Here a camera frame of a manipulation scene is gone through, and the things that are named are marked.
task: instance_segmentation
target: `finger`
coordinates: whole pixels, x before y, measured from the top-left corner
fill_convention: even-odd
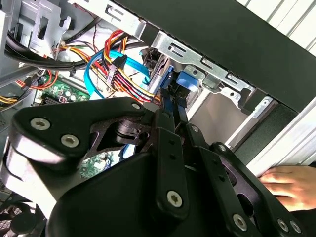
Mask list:
[[[295,197],[290,184],[264,184],[274,196]]]
[[[259,178],[262,183],[291,184],[295,178],[288,173],[270,173]]]
[[[263,175],[270,173],[292,173],[296,166],[277,166],[267,170]]]
[[[288,211],[299,211],[303,209],[302,206],[292,197],[277,197],[277,199]]]

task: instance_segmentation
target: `wire bundle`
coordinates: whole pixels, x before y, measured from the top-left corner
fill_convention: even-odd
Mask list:
[[[109,65],[112,63],[110,59],[110,50],[112,46],[120,41],[123,40],[123,47],[122,51],[125,52],[126,44],[127,44],[127,34],[124,33],[122,30],[114,31],[110,37],[105,41],[104,45],[104,52],[103,52],[103,64],[105,70],[109,71]],[[114,86],[119,89],[125,91],[131,97],[137,99],[140,102],[151,102],[155,95],[149,93],[148,91],[141,88],[139,85],[135,84],[125,73],[122,69],[118,69],[116,73],[115,80],[113,81]]]

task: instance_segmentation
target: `capacitor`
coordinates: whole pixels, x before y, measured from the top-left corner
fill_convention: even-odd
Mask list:
[[[67,97],[69,97],[69,96],[71,96],[71,92],[70,92],[70,91],[66,91],[66,92],[65,92],[65,95],[66,95]]]
[[[76,96],[75,95],[72,95],[72,96],[70,96],[70,99],[72,100],[72,101],[76,101]]]

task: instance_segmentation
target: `black metal bracket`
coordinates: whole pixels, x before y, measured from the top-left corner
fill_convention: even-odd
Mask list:
[[[239,201],[244,204],[246,214],[256,223],[263,236],[302,236],[302,233],[298,233],[293,227],[293,225],[298,224],[298,220],[286,210],[231,150],[222,143],[215,143],[210,149],[219,154],[227,171],[236,178],[235,193]]]
[[[152,200],[147,209],[155,223],[163,228],[170,230],[193,222],[195,227],[199,225],[192,216],[203,216],[203,212],[191,210],[190,206],[200,204],[189,204],[191,198],[199,197],[213,203],[209,215],[216,215],[213,221],[220,236],[305,236],[298,221],[227,147],[221,143],[210,147],[206,143],[200,129],[188,122],[185,104],[180,98],[172,102],[170,96],[163,93],[162,102],[163,107],[155,113],[130,98],[27,108],[13,118],[9,143],[19,156],[37,161],[56,174],[73,172],[88,156],[121,149],[125,144],[137,146],[140,154],[127,159],[131,161],[97,175],[86,185],[76,186],[75,191],[72,189],[68,195],[70,202],[77,198],[71,194],[86,195],[91,188],[89,184],[104,182],[110,174],[119,177],[118,172],[124,172],[122,168],[134,160],[138,162],[135,167],[142,164],[156,169],[150,185],[153,191],[146,191],[146,198]],[[73,118],[77,111],[81,116]],[[50,127],[35,129],[31,123],[34,118],[49,121]],[[65,134],[77,137],[79,144],[72,148],[65,146],[61,141]],[[198,190],[196,179],[204,183]],[[205,190],[206,197],[195,195],[192,190]],[[301,233],[295,231],[293,222],[300,226]]]

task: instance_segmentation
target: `orange wire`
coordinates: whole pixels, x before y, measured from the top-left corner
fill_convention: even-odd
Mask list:
[[[56,72],[56,74],[55,74],[55,79],[54,79],[54,81],[53,81],[51,84],[50,84],[50,82],[51,82],[51,80],[52,80],[52,78],[53,78],[53,74],[52,74],[51,71],[48,71],[48,74],[49,74],[49,80],[48,80],[48,82],[46,82],[46,83],[45,83],[44,85],[42,85],[42,86],[31,86],[30,88],[31,88],[31,89],[36,89],[36,90],[44,90],[44,89],[48,89],[48,88],[52,87],[52,86],[56,83],[56,81],[57,81],[57,79],[58,79],[58,74],[59,74],[59,72]],[[25,83],[22,82],[22,81],[20,81],[20,80],[17,80],[16,83],[17,83],[20,87],[24,87],[24,86],[25,86]]]

